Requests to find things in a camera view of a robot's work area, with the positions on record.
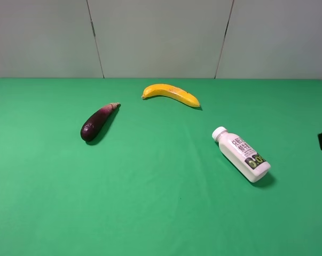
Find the white milk bottle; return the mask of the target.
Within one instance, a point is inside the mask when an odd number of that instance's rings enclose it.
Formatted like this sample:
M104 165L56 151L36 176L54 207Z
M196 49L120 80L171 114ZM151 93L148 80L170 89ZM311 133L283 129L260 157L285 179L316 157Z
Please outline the white milk bottle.
M222 154L250 182L255 183L263 178L271 165L244 139L228 132L222 126L216 128L212 138L218 143Z

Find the green table cloth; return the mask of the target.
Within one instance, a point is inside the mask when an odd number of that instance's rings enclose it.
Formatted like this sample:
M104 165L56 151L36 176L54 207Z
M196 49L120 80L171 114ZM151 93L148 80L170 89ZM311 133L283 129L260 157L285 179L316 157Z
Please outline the green table cloth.
M0 79L0 255L322 255L322 81ZM80 131L121 104L107 133ZM248 181L224 127L270 165Z

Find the yellow banana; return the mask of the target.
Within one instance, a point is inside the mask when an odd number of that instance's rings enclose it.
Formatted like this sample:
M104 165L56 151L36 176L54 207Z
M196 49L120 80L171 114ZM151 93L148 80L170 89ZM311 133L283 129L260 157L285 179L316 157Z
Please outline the yellow banana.
M144 99L148 99L151 97L158 97L158 96L174 99L189 107L193 107L193 108L200 107L200 102L195 96L184 91L181 88L178 88L169 84L150 85L144 89L141 98L144 100Z

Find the purple eggplant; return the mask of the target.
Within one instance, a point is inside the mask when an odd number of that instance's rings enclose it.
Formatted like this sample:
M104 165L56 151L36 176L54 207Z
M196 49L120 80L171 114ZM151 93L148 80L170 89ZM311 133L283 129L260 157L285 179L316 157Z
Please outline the purple eggplant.
M81 128L81 139L86 143L99 141L107 133L120 106L118 102L109 103L92 114Z

